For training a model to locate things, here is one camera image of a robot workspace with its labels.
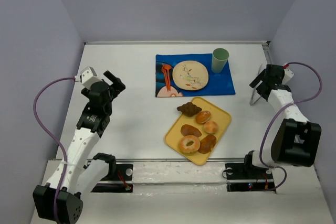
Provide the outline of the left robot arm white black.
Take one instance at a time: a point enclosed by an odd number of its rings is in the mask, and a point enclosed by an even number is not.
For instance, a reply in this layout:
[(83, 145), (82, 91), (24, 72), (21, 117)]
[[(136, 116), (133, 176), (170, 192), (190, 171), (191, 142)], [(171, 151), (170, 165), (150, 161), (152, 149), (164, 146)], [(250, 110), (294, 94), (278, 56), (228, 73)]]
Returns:
[(116, 158), (98, 153), (87, 166), (87, 158), (110, 123), (112, 101), (125, 90), (122, 81), (110, 71), (103, 74), (110, 83), (97, 77), (92, 67), (86, 67), (72, 78), (83, 85), (81, 94), (88, 99), (68, 148), (54, 137), (63, 154), (57, 169), (44, 185), (33, 191), (39, 218), (56, 223), (76, 223), (83, 211), (83, 201), (103, 178), (116, 172)]

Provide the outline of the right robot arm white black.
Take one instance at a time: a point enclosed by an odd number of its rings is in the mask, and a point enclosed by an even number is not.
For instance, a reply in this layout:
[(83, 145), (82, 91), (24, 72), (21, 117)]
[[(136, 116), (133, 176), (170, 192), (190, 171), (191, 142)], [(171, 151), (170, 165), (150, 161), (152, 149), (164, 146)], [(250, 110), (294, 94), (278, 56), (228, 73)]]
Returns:
[(292, 77), (288, 64), (267, 64), (250, 83), (276, 114), (266, 128), (260, 149), (245, 155), (245, 170), (267, 170), (280, 164), (298, 167), (314, 164), (322, 128), (310, 122), (293, 100), (287, 85)]

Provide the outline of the sesame glazed bun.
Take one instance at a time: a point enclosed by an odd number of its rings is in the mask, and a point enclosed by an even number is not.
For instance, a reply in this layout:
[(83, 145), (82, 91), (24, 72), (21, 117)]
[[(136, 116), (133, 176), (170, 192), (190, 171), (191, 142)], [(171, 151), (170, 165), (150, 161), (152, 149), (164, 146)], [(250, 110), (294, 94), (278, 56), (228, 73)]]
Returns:
[(211, 116), (212, 114), (210, 111), (201, 111), (196, 115), (195, 121), (197, 124), (204, 124), (211, 119)]

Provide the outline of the silver metal tongs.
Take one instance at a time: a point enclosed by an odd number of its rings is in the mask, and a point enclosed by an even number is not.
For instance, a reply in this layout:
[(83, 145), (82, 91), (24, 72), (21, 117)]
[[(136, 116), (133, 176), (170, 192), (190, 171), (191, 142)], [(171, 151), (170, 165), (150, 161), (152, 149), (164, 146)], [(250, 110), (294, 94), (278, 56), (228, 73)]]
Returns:
[[(262, 72), (262, 70), (263, 70), (263, 64), (259, 66), (257, 76)], [(257, 103), (260, 100), (260, 98), (261, 96), (257, 93), (256, 87), (254, 87), (251, 97), (250, 97), (249, 105), (253, 106), (255, 103)]]

